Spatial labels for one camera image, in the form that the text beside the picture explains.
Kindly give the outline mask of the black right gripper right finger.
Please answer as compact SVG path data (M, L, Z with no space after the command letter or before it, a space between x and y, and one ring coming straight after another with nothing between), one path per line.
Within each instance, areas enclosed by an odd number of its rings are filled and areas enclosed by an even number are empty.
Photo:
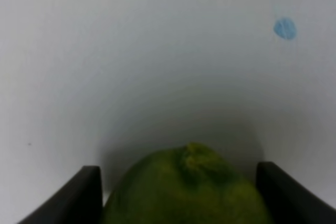
M335 209L273 162L260 162L256 187L275 223L335 223Z

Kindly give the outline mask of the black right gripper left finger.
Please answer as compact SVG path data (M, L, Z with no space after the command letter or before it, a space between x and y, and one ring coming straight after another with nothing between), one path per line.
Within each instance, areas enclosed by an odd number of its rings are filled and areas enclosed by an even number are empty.
M99 223L102 211L101 169L84 166L20 223Z

